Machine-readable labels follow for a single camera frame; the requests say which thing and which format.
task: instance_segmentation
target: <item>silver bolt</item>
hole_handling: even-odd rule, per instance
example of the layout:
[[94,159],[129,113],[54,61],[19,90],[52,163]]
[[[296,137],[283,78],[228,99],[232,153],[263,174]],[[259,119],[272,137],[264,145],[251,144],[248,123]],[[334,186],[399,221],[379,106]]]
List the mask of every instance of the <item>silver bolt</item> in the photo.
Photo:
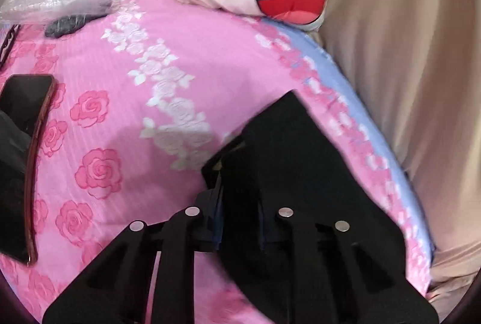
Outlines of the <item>silver bolt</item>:
[[130,230],[132,232],[141,231],[144,228],[144,223],[142,221],[134,221],[130,224]]
[[199,213],[201,212],[201,210],[195,206],[192,206],[192,207],[189,207],[189,208],[186,208],[185,209],[185,213],[189,216],[189,217],[195,217],[196,215],[198,215]]
[[337,221],[334,226],[339,232],[347,232],[351,227],[346,221]]
[[291,208],[282,208],[279,209],[278,213],[281,217],[289,218],[294,215],[294,210],[292,210]]

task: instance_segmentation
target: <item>phone screen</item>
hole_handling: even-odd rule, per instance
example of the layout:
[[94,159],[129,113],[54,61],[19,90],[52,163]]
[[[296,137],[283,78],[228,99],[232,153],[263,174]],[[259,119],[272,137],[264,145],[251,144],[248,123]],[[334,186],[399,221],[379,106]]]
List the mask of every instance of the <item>phone screen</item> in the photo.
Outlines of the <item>phone screen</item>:
[[15,75],[0,93],[0,251],[23,263],[34,255],[31,181],[53,82],[52,76]]

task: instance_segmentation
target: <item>red open mouth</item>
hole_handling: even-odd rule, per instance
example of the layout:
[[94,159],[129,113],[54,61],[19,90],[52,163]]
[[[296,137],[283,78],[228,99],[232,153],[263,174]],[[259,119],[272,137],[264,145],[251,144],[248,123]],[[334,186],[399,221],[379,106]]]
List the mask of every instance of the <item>red open mouth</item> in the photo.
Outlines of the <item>red open mouth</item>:
[[264,15],[298,25],[316,21],[325,4],[326,0],[257,0]]

